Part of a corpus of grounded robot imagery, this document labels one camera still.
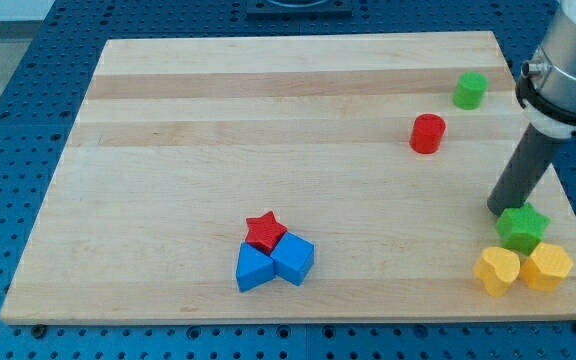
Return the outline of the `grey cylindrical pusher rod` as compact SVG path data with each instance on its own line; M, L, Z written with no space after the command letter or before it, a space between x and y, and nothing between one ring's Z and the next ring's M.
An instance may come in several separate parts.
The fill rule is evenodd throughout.
M501 216L508 208L521 208L566 142L529 124L487 199L488 209Z

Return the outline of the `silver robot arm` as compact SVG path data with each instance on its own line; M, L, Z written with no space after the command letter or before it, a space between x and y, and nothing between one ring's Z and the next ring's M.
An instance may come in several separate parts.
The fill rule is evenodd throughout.
M576 136L576 0L559 3L522 64L515 92L529 123L487 199L497 216L524 205L559 149Z

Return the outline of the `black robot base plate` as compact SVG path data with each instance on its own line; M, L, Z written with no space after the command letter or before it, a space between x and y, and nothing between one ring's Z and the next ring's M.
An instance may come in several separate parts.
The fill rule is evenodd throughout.
M259 16L351 15L353 0L245 0L246 14Z

